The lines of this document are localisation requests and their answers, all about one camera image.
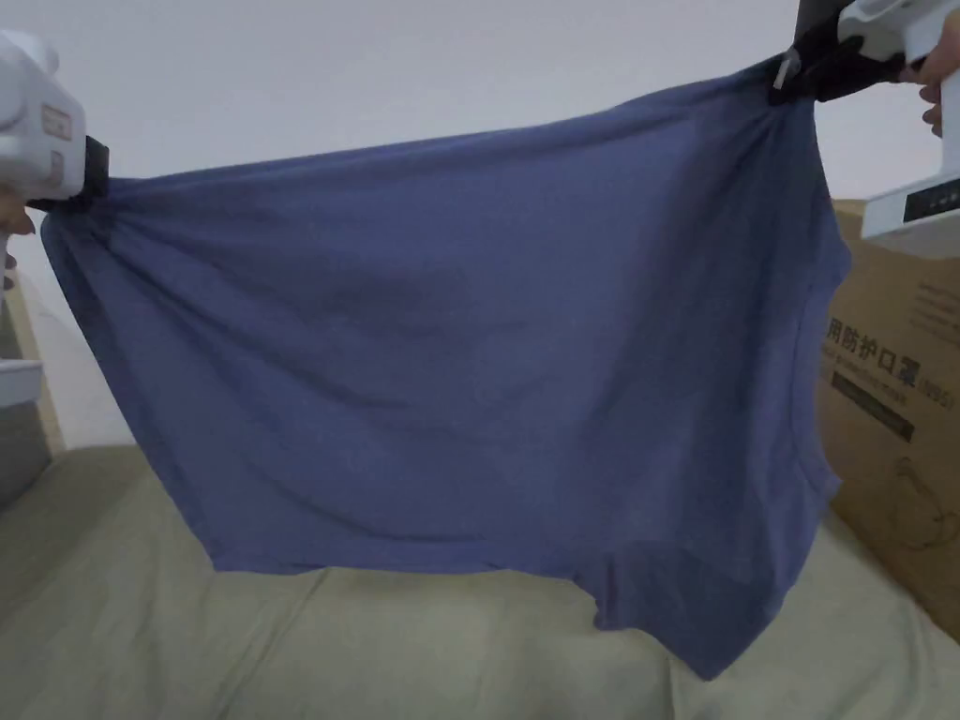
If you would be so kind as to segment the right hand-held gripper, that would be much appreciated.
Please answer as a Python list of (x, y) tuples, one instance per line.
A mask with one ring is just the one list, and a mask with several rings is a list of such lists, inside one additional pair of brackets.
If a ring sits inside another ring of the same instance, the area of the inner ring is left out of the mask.
[[(855, 1), (835, 23), (807, 31), (781, 55), (772, 71), (772, 107), (811, 98), (826, 103), (895, 83), (902, 54), (915, 64), (936, 46), (956, 1)], [(871, 61), (862, 61), (863, 56)], [(922, 181), (869, 199), (862, 238), (869, 244), (928, 261), (959, 256), (959, 74), (941, 85), (942, 162)]]

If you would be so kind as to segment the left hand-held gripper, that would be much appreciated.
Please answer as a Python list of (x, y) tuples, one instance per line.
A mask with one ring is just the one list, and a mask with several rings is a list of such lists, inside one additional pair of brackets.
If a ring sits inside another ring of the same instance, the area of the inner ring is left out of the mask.
[(87, 133), (82, 104), (57, 77), (52, 45), (1, 32), (1, 185), (46, 214), (87, 212), (110, 186), (110, 150)]

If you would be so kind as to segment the person's left hand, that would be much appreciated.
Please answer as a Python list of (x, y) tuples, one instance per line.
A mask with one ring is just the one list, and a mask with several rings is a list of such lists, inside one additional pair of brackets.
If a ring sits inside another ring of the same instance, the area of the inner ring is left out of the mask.
[[(1, 234), (5, 236), (31, 236), (37, 233), (36, 225), (32, 217), (28, 214), (24, 200), (15, 192), (5, 186), (1, 186)], [(7, 255), (5, 260), (5, 274), (3, 279), (3, 288), (9, 291), (15, 287), (15, 280), (12, 276), (17, 268), (16, 259), (12, 255)]]

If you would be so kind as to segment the person's right hand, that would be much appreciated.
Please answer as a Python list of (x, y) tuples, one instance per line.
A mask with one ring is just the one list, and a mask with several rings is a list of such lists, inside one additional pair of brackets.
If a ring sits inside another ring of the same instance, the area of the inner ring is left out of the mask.
[(929, 108), (922, 120), (938, 138), (942, 137), (942, 84), (959, 69), (958, 17), (951, 16), (944, 24), (934, 49), (927, 54), (919, 70), (906, 68), (898, 81), (920, 86), (919, 97)]

